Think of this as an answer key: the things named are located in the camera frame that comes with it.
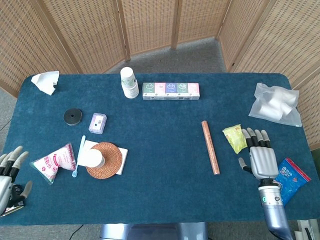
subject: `colorful tissue box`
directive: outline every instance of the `colorful tissue box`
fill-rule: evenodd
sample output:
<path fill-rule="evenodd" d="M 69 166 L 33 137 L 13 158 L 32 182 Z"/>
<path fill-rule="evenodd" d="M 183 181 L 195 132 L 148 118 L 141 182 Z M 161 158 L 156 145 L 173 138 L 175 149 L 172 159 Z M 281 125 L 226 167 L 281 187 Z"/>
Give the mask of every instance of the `colorful tissue box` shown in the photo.
<path fill-rule="evenodd" d="M 144 82 L 143 100 L 198 100 L 199 83 Z"/>

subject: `crumpled white tissue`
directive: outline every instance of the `crumpled white tissue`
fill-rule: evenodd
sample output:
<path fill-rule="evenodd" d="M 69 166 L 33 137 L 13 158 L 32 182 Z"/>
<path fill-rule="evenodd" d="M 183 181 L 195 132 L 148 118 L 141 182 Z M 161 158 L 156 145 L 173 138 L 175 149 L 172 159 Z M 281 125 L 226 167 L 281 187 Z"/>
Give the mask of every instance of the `crumpled white tissue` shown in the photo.
<path fill-rule="evenodd" d="M 58 78 L 59 71 L 47 71 L 33 76 L 31 82 L 34 83 L 40 91 L 52 95 L 56 90 L 54 86 L 57 85 Z"/>

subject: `robotic arm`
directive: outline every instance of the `robotic arm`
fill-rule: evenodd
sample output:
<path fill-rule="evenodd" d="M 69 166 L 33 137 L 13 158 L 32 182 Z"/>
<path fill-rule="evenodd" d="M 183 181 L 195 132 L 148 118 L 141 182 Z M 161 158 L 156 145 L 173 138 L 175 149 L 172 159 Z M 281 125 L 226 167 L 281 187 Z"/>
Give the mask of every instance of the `robotic arm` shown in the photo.
<path fill-rule="evenodd" d="M 240 157 L 239 164 L 260 180 L 258 187 L 264 218 L 269 231 L 280 240 L 293 240 L 289 228 L 280 187 L 274 182 L 278 175 L 278 165 L 270 139 L 265 130 L 242 129 L 249 149 L 251 167 Z"/>
<path fill-rule="evenodd" d="M 12 207 L 14 204 L 26 199 L 31 191 L 32 182 L 29 181 L 24 188 L 24 191 L 17 197 L 10 199 L 13 184 L 16 180 L 21 164 L 28 156 L 25 151 L 22 154 L 22 146 L 18 146 L 9 154 L 0 156 L 0 215 L 6 208 Z"/>

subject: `white cup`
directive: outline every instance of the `white cup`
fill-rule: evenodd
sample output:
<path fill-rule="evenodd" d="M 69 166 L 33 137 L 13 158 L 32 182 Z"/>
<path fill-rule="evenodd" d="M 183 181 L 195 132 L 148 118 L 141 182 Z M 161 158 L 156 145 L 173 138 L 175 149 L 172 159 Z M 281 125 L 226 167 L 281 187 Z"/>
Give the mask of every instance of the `white cup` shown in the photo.
<path fill-rule="evenodd" d="M 283 112 L 280 109 L 270 106 L 269 104 L 262 103 L 261 108 L 259 109 L 259 114 L 275 121 L 279 121 L 282 118 Z"/>
<path fill-rule="evenodd" d="M 288 115 L 289 113 L 291 113 L 292 111 L 292 107 L 290 107 L 288 104 L 286 103 L 281 103 L 281 110 L 283 111 L 284 115 Z"/>
<path fill-rule="evenodd" d="M 88 149 L 83 153 L 85 165 L 89 168 L 101 168 L 105 165 L 105 158 L 97 149 Z"/>
<path fill-rule="evenodd" d="M 277 96 L 281 95 L 282 102 L 285 102 L 290 106 L 292 106 L 297 99 L 297 96 L 295 94 L 286 89 L 276 88 L 274 94 Z"/>
<path fill-rule="evenodd" d="M 275 108 L 275 109 L 279 109 L 280 108 L 280 105 L 282 104 L 281 102 L 281 98 L 278 98 L 278 97 L 272 97 L 269 101 L 268 101 L 268 104 Z"/>
<path fill-rule="evenodd" d="M 138 84 L 135 83 L 135 86 L 132 88 L 126 88 L 124 87 L 124 85 L 122 84 L 122 90 L 124 95 L 128 98 L 128 99 L 134 99 L 136 96 L 139 95 L 139 87 Z"/>
<path fill-rule="evenodd" d="M 131 67 L 126 66 L 122 68 L 120 71 L 120 76 L 122 88 L 131 89 L 137 83 L 137 79 Z"/>

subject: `gray carpet floor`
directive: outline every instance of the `gray carpet floor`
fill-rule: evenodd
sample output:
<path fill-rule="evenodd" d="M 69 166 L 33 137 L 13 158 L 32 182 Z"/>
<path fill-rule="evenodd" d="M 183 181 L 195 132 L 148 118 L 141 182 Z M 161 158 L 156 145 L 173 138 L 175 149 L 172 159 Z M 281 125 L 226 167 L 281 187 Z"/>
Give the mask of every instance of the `gray carpet floor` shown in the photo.
<path fill-rule="evenodd" d="M 176 50 L 166 47 L 135 55 L 130 61 L 119 63 L 108 73 L 119 73 L 121 68 L 126 66 L 131 67 L 135 73 L 221 73 L 226 71 L 221 46 L 213 38 L 183 43 L 178 45 Z M 15 104 L 16 100 L 13 97 L 0 90 L 0 153 Z M 296 221 L 291 221 L 290 226 L 292 230 L 298 230 Z M 0 227 L 0 240 L 68 240 L 78 227 L 79 225 L 6 226 Z M 97 240 L 100 227 L 97 224 L 84 225 L 72 239 Z M 170 240 L 167 234 L 165 231 L 148 232 L 134 240 Z M 213 240 L 275 239 L 268 232 L 263 221 L 213 222 L 208 224 L 208 234 Z"/>

